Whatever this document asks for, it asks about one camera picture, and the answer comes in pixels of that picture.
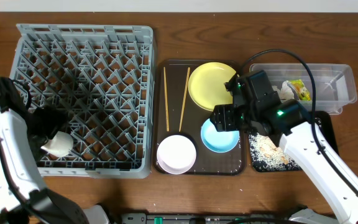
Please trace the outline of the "light blue bowl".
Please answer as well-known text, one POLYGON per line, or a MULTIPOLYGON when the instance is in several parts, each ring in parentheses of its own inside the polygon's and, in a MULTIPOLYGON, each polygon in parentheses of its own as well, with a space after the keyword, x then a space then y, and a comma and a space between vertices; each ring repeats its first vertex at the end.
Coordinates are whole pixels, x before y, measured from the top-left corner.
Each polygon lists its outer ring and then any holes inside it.
POLYGON ((225 153, 231 151, 239 142, 239 138, 239 131, 218 132, 209 119, 201 127, 201 140, 213 152, 225 153))

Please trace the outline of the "white cup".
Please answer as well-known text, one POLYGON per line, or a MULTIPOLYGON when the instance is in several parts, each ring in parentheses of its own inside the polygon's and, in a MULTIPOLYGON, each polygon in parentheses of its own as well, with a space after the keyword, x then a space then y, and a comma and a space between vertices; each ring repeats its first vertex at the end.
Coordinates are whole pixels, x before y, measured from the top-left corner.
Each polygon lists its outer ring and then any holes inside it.
POLYGON ((58 131, 41 149, 55 157, 65 157, 69 155, 73 145, 73 138, 70 134, 58 131))

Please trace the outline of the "white tissue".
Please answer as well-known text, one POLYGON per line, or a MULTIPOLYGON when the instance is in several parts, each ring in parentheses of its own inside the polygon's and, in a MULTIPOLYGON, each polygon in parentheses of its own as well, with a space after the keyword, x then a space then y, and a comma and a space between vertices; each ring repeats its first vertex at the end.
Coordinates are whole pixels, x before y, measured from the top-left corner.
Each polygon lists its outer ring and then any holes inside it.
POLYGON ((290 100, 295 98, 295 92, 291 88, 288 81, 284 81, 282 83, 281 89, 279 89, 278 86, 273 86, 272 88, 278 93, 278 96, 281 100, 290 100))

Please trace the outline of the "green snack wrapper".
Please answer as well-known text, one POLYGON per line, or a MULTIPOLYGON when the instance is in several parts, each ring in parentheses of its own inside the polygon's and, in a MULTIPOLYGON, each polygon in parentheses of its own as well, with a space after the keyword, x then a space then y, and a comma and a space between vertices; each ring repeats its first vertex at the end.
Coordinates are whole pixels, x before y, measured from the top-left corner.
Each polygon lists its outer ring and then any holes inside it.
POLYGON ((311 101, 311 95, 302 80, 287 80, 287 85, 301 101, 311 101))

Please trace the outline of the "pink bowl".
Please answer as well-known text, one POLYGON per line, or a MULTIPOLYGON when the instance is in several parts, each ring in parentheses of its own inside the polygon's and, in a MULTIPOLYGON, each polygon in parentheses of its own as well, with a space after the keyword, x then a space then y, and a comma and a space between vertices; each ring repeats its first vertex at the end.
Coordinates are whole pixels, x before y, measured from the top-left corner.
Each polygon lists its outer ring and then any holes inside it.
POLYGON ((183 135, 165 138, 157 148, 157 162, 169 174, 184 174, 196 161, 196 147, 183 135))

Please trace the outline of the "wooden chopstick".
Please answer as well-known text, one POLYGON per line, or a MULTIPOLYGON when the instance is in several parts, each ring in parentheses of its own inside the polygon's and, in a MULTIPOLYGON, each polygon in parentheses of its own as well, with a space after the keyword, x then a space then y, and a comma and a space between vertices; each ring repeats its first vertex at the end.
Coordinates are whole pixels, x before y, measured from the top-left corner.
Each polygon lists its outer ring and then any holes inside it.
POLYGON ((169 132, 170 125, 169 125, 169 109, 168 109, 168 94, 167 94, 167 74, 166 74, 165 67, 163 68, 163 84, 164 84, 166 129, 167 129, 167 132, 169 132))
POLYGON ((180 116, 179 132, 181 132, 182 124, 183 124, 183 117, 184 117, 184 112, 185 112, 186 96, 187 96, 187 92, 188 92, 188 80, 189 80, 189 77, 190 77, 190 70, 191 70, 191 68, 188 67, 187 73, 186 73, 186 80, 185 80, 185 89, 184 89, 184 94, 183 94, 183 101, 182 101, 182 106, 181 106, 181 116, 180 116))

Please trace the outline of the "rice and food scraps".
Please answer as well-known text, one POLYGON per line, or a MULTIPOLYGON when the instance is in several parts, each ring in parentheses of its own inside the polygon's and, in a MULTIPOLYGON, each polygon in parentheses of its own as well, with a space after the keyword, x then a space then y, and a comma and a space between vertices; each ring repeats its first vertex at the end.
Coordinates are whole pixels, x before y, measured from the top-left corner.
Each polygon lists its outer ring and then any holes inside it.
POLYGON ((293 160, 277 147, 269 137, 260 134, 249 135, 252 166, 258 172, 287 170, 293 160))

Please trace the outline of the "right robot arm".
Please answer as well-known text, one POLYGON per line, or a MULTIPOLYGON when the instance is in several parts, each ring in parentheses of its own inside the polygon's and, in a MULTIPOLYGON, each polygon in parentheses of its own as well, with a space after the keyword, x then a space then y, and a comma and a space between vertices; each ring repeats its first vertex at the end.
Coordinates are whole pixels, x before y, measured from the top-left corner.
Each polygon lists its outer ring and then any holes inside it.
POLYGON ((233 97, 210 116, 217 131, 267 136, 293 159, 330 205, 339 223, 358 223, 358 177, 331 147, 315 112, 299 101, 281 101, 263 70, 234 75, 224 84, 233 97))

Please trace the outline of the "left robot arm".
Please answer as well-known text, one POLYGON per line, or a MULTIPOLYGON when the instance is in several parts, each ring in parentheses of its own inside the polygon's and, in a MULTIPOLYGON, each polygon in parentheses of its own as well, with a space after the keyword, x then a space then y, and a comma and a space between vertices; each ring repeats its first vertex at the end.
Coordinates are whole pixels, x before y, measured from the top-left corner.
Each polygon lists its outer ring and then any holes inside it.
POLYGON ((72 137, 61 131, 67 116, 49 106, 30 112, 17 80, 0 77, 0 223, 110 223, 100 205, 82 209, 50 190, 37 167, 43 153, 66 156, 72 137))

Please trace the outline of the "yellow plate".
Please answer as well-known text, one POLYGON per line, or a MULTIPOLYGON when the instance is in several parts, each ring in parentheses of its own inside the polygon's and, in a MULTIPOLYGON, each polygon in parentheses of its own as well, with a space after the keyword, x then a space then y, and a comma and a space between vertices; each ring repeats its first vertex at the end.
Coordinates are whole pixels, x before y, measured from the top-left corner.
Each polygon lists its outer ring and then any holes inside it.
POLYGON ((236 71, 221 62, 208 62, 197 67, 190 75, 188 91, 191 99, 202 109, 214 110, 216 105, 233 102, 224 84, 236 71))

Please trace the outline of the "dark brown serving tray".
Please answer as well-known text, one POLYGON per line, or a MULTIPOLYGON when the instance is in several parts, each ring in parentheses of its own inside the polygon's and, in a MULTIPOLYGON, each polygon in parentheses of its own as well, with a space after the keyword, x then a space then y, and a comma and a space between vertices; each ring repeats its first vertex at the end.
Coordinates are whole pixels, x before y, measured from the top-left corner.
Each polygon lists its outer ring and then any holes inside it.
POLYGON ((186 175, 227 175, 240 174, 247 164, 247 143, 244 133, 240 133, 239 142, 229 152, 217 153, 210 151, 201 140, 201 126, 211 115, 187 96, 181 132, 179 132, 181 106, 185 89, 185 80, 188 67, 195 70, 198 66, 207 63, 207 60, 167 59, 158 65, 158 75, 155 83, 154 96, 154 130, 152 162, 156 171, 166 174, 157 162, 158 145, 166 137, 173 134, 182 134, 188 137, 196 147, 196 161, 186 175), (163 68, 167 74, 167 94, 169 109, 170 130, 166 129, 165 99, 163 84, 163 68))

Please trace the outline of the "black rectangular tray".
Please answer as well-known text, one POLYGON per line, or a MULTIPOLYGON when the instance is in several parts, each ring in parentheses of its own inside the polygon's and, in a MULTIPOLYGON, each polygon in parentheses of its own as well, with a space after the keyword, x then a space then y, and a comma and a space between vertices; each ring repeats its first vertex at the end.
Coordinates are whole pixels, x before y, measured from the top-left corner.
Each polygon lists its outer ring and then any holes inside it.
MULTIPOLYGON (((334 149, 334 151, 337 154, 339 154, 330 115, 325 111, 317 111, 315 121, 316 124, 319 126, 319 129, 322 132, 323 136, 329 143, 329 145, 334 149)), ((284 172, 284 171, 298 171, 298 170, 301 170, 301 167, 293 160, 293 162, 288 166, 287 170, 270 171, 270 172, 284 172)))

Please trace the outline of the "grey plastic dish rack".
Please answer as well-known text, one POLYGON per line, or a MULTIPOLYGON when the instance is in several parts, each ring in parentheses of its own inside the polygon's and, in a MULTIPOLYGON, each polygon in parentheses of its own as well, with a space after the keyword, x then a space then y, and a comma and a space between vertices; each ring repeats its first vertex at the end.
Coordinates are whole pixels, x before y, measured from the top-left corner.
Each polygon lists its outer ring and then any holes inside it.
POLYGON ((148 26, 18 24, 10 77, 32 109, 68 116, 69 155, 45 154, 43 176, 143 179, 150 173, 155 86, 148 26))

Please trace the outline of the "clear plastic bin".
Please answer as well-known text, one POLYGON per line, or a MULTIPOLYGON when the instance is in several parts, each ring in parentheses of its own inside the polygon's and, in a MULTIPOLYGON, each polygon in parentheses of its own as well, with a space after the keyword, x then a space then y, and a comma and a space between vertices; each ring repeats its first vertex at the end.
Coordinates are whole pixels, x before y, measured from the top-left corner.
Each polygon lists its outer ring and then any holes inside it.
MULTIPOLYGON (((352 69, 346 64, 309 63, 316 85, 316 110, 341 114, 342 108, 357 101, 352 69)), ((310 93, 311 81, 300 63, 254 63, 250 71, 264 70, 272 86, 282 88, 287 80, 302 80, 310 93)))

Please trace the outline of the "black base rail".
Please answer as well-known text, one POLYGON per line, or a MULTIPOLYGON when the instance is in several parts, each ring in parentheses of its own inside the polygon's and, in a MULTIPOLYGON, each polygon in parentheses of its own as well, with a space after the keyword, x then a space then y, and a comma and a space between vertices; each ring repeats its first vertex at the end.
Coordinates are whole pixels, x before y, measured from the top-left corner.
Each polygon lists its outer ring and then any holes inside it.
POLYGON ((220 224, 220 223, 293 223, 273 215, 186 215, 186 214, 146 214, 125 213, 116 223, 122 224, 220 224))

